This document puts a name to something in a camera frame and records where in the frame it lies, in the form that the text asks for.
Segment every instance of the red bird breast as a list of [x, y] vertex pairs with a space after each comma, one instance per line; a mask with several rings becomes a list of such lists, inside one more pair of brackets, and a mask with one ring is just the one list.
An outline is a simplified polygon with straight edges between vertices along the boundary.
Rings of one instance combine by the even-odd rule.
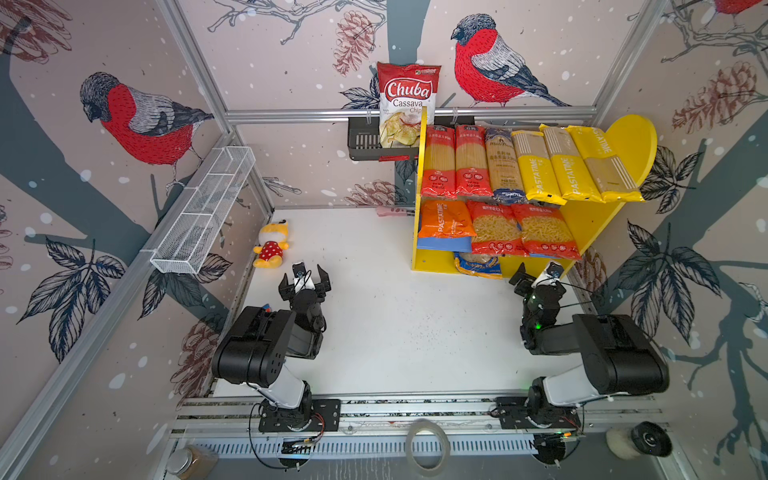
[[483, 76], [472, 64], [472, 56], [486, 53], [496, 42], [496, 30], [478, 31], [466, 46], [456, 44], [455, 75], [458, 85], [475, 101], [506, 103], [525, 91], [521, 88], [504, 85]]
[[161, 136], [147, 136], [129, 127], [136, 114], [136, 103], [128, 88], [120, 84], [107, 96], [111, 121], [101, 121], [115, 140], [133, 157], [146, 164], [174, 164], [192, 145], [193, 126]]

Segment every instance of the red pasta package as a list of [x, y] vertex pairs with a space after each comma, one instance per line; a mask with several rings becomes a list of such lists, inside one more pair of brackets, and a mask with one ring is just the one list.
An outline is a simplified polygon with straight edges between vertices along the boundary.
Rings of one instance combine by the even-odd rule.
[[485, 159], [485, 129], [456, 125], [456, 194], [493, 197]]
[[581, 260], [576, 240], [559, 210], [530, 204], [510, 207], [522, 229], [523, 247], [532, 256]]
[[450, 127], [428, 125], [424, 149], [422, 195], [456, 198], [454, 131]]
[[467, 208], [477, 233], [472, 238], [472, 253], [528, 256], [509, 205], [488, 205], [470, 200]]

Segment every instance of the bird illustration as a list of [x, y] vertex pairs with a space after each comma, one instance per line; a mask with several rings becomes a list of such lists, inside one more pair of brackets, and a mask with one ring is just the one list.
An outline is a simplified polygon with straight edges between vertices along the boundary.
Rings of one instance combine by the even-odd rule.
[[205, 120], [214, 116], [199, 108], [189, 108], [165, 95], [145, 94], [99, 71], [86, 78], [80, 88], [80, 101], [90, 122], [97, 118], [115, 140], [136, 160], [151, 165], [173, 165], [192, 148], [192, 137]]
[[451, 39], [456, 40], [456, 81], [475, 99], [472, 106], [484, 101], [503, 107], [515, 97], [540, 97], [559, 107], [568, 106], [550, 95], [525, 59], [507, 46], [490, 15], [462, 18]]

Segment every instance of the bird head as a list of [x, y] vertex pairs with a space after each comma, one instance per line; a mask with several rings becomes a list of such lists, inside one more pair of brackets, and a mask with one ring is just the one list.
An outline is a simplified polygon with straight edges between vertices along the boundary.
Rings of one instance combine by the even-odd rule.
[[456, 25], [456, 28], [451, 34], [451, 39], [456, 40], [458, 43], [465, 47], [467, 42], [472, 40], [475, 33], [481, 30], [495, 30], [496, 22], [493, 21], [490, 15], [485, 13], [475, 13], [474, 15], [467, 15]]
[[80, 101], [83, 102], [83, 111], [88, 121], [97, 118], [102, 121], [111, 121], [109, 112], [108, 95], [112, 88], [120, 82], [112, 75], [99, 71], [86, 78], [80, 87]]

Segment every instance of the pasta package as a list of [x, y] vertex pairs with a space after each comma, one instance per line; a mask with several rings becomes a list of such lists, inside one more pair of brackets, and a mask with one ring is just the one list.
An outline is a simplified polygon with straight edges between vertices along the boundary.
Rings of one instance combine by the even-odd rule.
[[513, 131], [512, 143], [518, 155], [525, 196], [550, 204], [564, 205], [552, 162], [544, 144], [544, 134], [538, 131]]
[[485, 129], [478, 125], [456, 125], [456, 194], [493, 196], [485, 160]]
[[592, 176], [578, 153], [571, 134], [564, 128], [539, 127], [544, 134], [549, 158], [563, 200], [590, 200], [604, 204], [603, 197], [592, 181]]
[[477, 233], [472, 238], [472, 253], [527, 256], [510, 206], [488, 205], [470, 200], [467, 208]]
[[525, 190], [512, 132], [504, 128], [486, 129], [485, 156], [494, 200], [503, 204], [524, 203]]
[[424, 200], [419, 238], [474, 237], [475, 229], [464, 202], [459, 200]]
[[605, 133], [594, 127], [566, 127], [584, 158], [592, 179], [606, 202], [644, 202], [637, 184], [608, 143]]
[[559, 210], [513, 205], [522, 228], [523, 247], [531, 254], [581, 260], [573, 234]]
[[474, 253], [453, 253], [453, 263], [460, 273], [483, 278], [502, 278], [502, 265], [498, 257]]
[[450, 127], [429, 125], [424, 149], [422, 195], [456, 198], [456, 159], [454, 131]]

